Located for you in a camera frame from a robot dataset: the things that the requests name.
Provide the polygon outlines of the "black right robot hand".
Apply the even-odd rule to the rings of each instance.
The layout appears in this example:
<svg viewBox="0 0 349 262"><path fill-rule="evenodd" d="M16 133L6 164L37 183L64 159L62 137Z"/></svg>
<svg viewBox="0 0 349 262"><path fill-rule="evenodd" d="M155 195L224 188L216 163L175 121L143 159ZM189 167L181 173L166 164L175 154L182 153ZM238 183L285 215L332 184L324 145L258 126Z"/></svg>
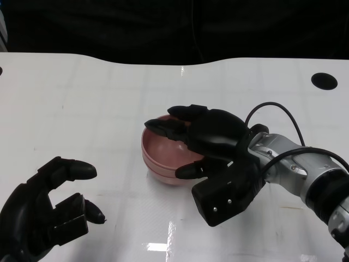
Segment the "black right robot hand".
<svg viewBox="0 0 349 262"><path fill-rule="evenodd" d="M224 110L202 105L173 106L145 122L141 148L150 172L161 181L236 176L260 161L248 148L250 129Z"/></svg>

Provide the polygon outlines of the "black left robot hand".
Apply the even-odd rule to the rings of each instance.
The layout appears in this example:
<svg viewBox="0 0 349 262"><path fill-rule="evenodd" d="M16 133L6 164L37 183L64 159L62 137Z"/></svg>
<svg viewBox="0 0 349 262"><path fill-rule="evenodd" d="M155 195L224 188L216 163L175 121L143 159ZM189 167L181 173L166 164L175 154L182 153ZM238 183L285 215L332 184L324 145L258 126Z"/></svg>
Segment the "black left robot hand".
<svg viewBox="0 0 349 262"><path fill-rule="evenodd" d="M88 222L104 224L102 211L80 193L56 206L49 197L66 181L96 176L96 168L89 163L55 157L19 184L1 210L1 261L39 261L54 246L87 234Z"/></svg>

